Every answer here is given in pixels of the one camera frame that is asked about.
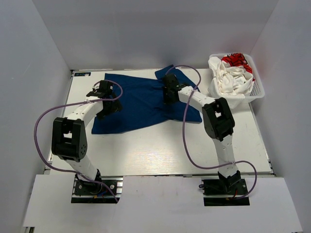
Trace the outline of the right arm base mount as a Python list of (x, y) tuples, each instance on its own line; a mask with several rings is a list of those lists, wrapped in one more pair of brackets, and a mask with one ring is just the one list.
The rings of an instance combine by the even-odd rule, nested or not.
[(248, 189), (245, 179), (241, 179), (233, 187), (226, 187), (217, 179), (202, 180), (199, 189), (203, 191), (204, 206), (224, 207), (224, 206), (249, 206), (249, 197), (241, 196), (247, 194)]

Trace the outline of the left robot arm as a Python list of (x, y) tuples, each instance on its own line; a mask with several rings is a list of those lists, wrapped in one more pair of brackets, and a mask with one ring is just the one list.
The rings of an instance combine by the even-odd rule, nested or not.
[(86, 95), (85, 103), (66, 117), (57, 117), (52, 129), (52, 153), (66, 161), (77, 175), (86, 180), (86, 188), (93, 194), (102, 190), (103, 182), (98, 179), (99, 171), (87, 157), (86, 126), (94, 118), (105, 116), (121, 109), (120, 102), (114, 100), (113, 83), (100, 81)]

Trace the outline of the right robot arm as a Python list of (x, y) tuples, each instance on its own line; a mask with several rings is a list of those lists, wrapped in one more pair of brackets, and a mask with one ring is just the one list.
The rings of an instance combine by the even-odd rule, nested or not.
[[(197, 92), (196, 88), (187, 83), (180, 83), (174, 74), (166, 74), (162, 81), (163, 99), (165, 104), (184, 102), (186, 104), (183, 115), (182, 138), (185, 152), (189, 161), (200, 169), (218, 169), (219, 187), (224, 193), (232, 193), (237, 188), (241, 175), (234, 158), (232, 134), (235, 122), (228, 103), (224, 98), (213, 99)], [(203, 114), (206, 133), (212, 138), (218, 157), (218, 165), (203, 167), (197, 165), (190, 157), (186, 139), (185, 122), (188, 107), (191, 106)]]

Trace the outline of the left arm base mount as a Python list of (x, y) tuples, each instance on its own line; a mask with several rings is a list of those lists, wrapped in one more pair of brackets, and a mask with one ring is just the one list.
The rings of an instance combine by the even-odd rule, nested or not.
[[(102, 182), (111, 189), (119, 200), (122, 193), (123, 178), (107, 178), (102, 179)], [(105, 186), (75, 178), (71, 203), (116, 204), (117, 202)]]

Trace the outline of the blue t shirt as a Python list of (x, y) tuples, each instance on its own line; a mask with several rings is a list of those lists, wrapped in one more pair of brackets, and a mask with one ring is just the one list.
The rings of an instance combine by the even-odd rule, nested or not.
[(105, 79), (118, 83), (123, 89), (119, 98), (122, 110), (104, 119), (94, 119), (92, 134), (116, 134), (153, 126), (167, 120), (182, 121), (185, 103), (164, 104), (162, 77), (172, 67), (155, 72), (156, 79), (105, 74)]

